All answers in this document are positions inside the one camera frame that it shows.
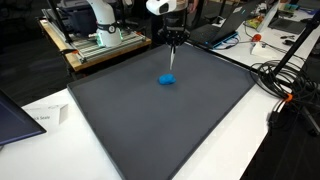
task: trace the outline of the blue object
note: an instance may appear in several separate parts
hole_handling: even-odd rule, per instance
[[[176,82],[176,78],[174,78],[173,74],[164,74],[159,77],[159,83],[162,85],[173,84]]]

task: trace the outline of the wooden table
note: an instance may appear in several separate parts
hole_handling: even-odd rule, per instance
[[[64,42],[64,40],[62,38],[60,38],[58,33],[56,31],[54,31],[54,29],[48,24],[47,20],[40,20],[39,24],[40,24],[42,30],[45,31],[49,35],[49,37],[56,44],[56,46],[59,48],[60,51],[64,50],[64,49],[69,49],[69,47]],[[79,61],[79,59],[77,58],[77,56],[72,53],[66,54],[65,59],[66,59],[67,63],[70,65],[70,67],[72,68],[72,70],[74,72],[78,72],[80,70],[83,70],[85,68],[91,67],[91,66],[96,65],[98,63],[110,60],[110,59],[115,58],[117,56],[126,54],[128,52],[137,50],[142,47],[146,47],[150,44],[151,44],[151,40],[149,38],[146,38],[145,41],[141,41],[141,43],[139,43],[139,44],[132,45],[132,46],[125,48],[125,49],[119,49],[119,51],[115,51],[115,52],[108,54],[106,56],[102,56],[94,61],[88,61],[85,63],[81,63]]]

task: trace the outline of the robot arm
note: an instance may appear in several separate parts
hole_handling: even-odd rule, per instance
[[[147,8],[151,13],[163,15],[164,26],[158,34],[173,49],[190,37],[190,33],[185,29],[187,7],[188,0],[147,1]]]
[[[97,39],[101,47],[113,47],[121,43],[120,29],[116,26],[116,20],[112,7],[108,3],[116,0],[87,0],[97,18]]]

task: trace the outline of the gray mat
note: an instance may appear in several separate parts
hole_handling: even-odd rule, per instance
[[[183,45],[177,82],[160,85],[169,57],[159,47],[68,85],[123,179],[172,178],[254,84],[248,71]]]

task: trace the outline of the desk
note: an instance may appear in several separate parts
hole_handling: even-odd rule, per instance
[[[196,150],[174,179],[239,179],[268,132],[278,99],[254,86]],[[39,121],[46,134],[9,144],[0,152],[3,179],[120,179],[67,90],[25,108],[68,104],[59,126]]]
[[[59,37],[59,35],[53,30],[53,28],[48,24],[48,22],[46,20],[40,20],[39,23],[40,23],[41,28],[49,35],[49,37],[52,39],[54,44],[56,44],[56,46],[59,48],[60,51],[64,50],[64,49],[69,49],[67,44]],[[145,41],[142,41],[139,44],[135,44],[135,45],[129,46],[129,47],[125,48],[125,49],[114,51],[111,54],[108,54],[106,56],[100,57],[100,58],[98,58],[98,59],[96,59],[94,61],[88,61],[88,62],[85,62],[85,63],[81,63],[79,61],[79,59],[72,53],[66,54],[65,57],[66,57],[66,60],[67,60],[68,64],[71,66],[71,68],[75,72],[77,72],[77,71],[80,71],[82,69],[85,69],[85,68],[91,67],[93,65],[96,65],[98,63],[110,60],[110,59],[115,58],[117,56],[120,56],[120,55],[126,54],[128,52],[137,50],[139,48],[146,47],[146,46],[148,46],[150,44],[151,44],[151,40],[149,38],[146,38]]]
[[[301,19],[311,18],[311,17],[312,16],[308,15],[305,12],[296,11],[295,17],[291,18],[291,20],[300,21]],[[258,34],[258,32],[255,29],[248,28],[248,27],[246,29],[249,35],[253,36],[255,34]],[[237,31],[240,36],[240,42],[251,40],[251,38],[246,35],[245,27],[243,24],[238,28]],[[259,33],[259,34],[261,34],[262,36],[262,41],[265,41],[268,44],[271,44],[275,47],[278,47],[284,50],[289,50],[290,48],[290,46],[286,46],[282,44],[284,40],[280,39],[280,37],[289,36],[293,34],[275,30],[275,29],[270,29],[270,28],[266,28],[262,33]],[[295,53],[295,55],[300,56],[304,59],[307,59],[313,46],[316,44],[319,36],[320,36],[320,26],[310,34],[310,36],[300,46],[299,50]],[[271,59],[263,58],[260,56],[251,55],[252,48],[253,46],[250,43],[240,43],[228,50],[213,50],[213,52],[223,57],[230,58],[234,61],[239,62],[240,64],[244,64],[249,67],[252,66],[254,63],[265,63],[266,61],[271,60]],[[281,60],[282,57],[284,56],[284,53],[278,52],[276,50],[274,50],[274,52],[277,53],[279,57],[278,60]],[[292,62],[293,64],[296,64],[300,67],[303,65],[303,61],[296,57],[292,57],[289,62]]]

